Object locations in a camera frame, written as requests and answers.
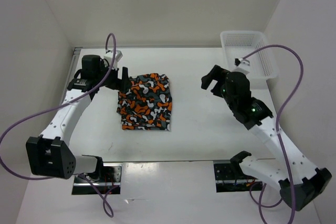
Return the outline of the orange camouflage shorts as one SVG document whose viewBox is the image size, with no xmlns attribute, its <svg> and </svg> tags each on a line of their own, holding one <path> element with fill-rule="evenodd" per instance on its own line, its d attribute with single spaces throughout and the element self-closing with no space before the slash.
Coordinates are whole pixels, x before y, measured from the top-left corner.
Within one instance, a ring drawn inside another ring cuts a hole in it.
<svg viewBox="0 0 336 224">
<path fill-rule="evenodd" d="M 165 74 L 131 77 L 127 92 L 118 93 L 117 113 L 123 130 L 169 131 L 173 99 Z"/>
</svg>

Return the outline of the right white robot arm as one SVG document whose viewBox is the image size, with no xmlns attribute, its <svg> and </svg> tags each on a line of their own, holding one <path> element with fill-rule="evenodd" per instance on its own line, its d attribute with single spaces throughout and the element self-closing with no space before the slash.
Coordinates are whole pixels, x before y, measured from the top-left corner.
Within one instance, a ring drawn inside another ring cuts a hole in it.
<svg viewBox="0 0 336 224">
<path fill-rule="evenodd" d="M 262 181 L 278 190 L 290 208 L 301 211 L 325 190 L 332 178 L 329 170 L 318 168 L 295 146 L 276 124 L 269 107 L 252 96 L 245 74 L 215 65 L 201 78 L 201 88 L 206 90 L 212 81 L 216 81 L 212 94 L 225 100 L 234 118 L 261 140 L 277 161 L 275 165 L 269 164 L 241 151 L 230 159 L 231 174 Z"/>
</svg>

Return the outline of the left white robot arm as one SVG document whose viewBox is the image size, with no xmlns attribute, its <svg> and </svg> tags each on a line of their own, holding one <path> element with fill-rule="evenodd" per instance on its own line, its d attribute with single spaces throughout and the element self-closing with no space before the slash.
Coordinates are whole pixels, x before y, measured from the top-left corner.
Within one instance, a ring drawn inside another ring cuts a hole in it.
<svg viewBox="0 0 336 224">
<path fill-rule="evenodd" d="M 83 56 L 81 69 L 76 71 L 67 86 L 62 108 L 38 137 L 30 137 L 26 142 L 29 165 L 34 175 L 68 179 L 86 173 L 93 182 L 104 178 L 102 158 L 74 156 L 69 143 L 79 119 L 101 87 L 123 92 L 130 89 L 126 67 L 122 68 L 122 77 L 118 77 L 117 64 L 121 58 L 119 50 L 108 52 L 104 57 Z"/>
</svg>

